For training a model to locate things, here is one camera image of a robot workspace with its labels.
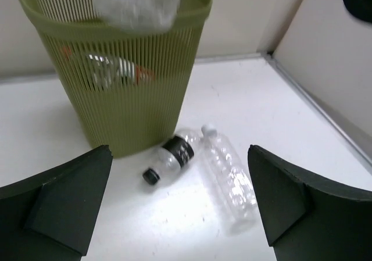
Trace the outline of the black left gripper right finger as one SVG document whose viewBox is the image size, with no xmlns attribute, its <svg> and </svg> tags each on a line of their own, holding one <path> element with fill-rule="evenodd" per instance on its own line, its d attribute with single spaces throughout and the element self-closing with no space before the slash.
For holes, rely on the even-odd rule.
<svg viewBox="0 0 372 261">
<path fill-rule="evenodd" d="M 371 191 L 296 166 L 258 146 L 248 166 L 277 260 L 371 260 Z"/>
</svg>

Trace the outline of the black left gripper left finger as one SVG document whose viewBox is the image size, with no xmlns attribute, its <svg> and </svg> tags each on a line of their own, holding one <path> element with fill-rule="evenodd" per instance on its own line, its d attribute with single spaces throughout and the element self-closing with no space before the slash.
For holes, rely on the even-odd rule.
<svg viewBox="0 0 372 261">
<path fill-rule="evenodd" d="M 1 260 L 86 256 L 112 162 L 108 145 L 101 145 L 1 187 Z"/>
</svg>

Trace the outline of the clear wide bottle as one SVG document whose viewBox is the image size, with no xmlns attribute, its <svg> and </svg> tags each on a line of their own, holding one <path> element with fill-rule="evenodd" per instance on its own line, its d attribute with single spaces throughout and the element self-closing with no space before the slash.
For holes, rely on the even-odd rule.
<svg viewBox="0 0 372 261">
<path fill-rule="evenodd" d="M 211 124 L 203 125 L 201 132 L 206 163 L 227 207 L 229 232 L 246 231 L 255 223 L 257 204 L 248 170 L 226 135 Z"/>
</svg>

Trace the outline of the black label plastic bottle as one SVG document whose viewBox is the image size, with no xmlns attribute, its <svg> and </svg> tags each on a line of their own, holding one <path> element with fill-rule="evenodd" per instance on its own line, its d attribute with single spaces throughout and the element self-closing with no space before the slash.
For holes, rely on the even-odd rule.
<svg viewBox="0 0 372 261">
<path fill-rule="evenodd" d="M 181 128 L 156 150 L 155 157 L 142 178 L 154 186 L 160 181 L 173 181 L 195 158 L 201 145 L 198 130 Z"/>
</svg>

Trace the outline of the blue label plastic bottle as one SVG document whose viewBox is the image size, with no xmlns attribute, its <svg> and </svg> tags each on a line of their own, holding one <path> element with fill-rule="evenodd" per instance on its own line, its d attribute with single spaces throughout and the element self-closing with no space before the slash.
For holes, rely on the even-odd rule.
<svg viewBox="0 0 372 261">
<path fill-rule="evenodd" d="M 115 85 L 138 85 L 155 79 L 155 73 L 151 69 L 119 56 L 67 46 L 62 51 L 66 59 L 81 73 L 81 80 L 89 90 L 106 91 Z"/>
</svg>

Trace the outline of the red cap plastic bottle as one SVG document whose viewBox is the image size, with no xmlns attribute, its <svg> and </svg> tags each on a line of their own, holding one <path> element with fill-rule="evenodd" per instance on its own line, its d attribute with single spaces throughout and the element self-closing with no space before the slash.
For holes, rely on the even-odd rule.
<svg viewBox="0 0 372 261">
<path fill-rule="evenodd" d="M 180 0 L 92 0 L 99 17 L 126 32 L 157 33 L 171 29 Z"/>
</svg>

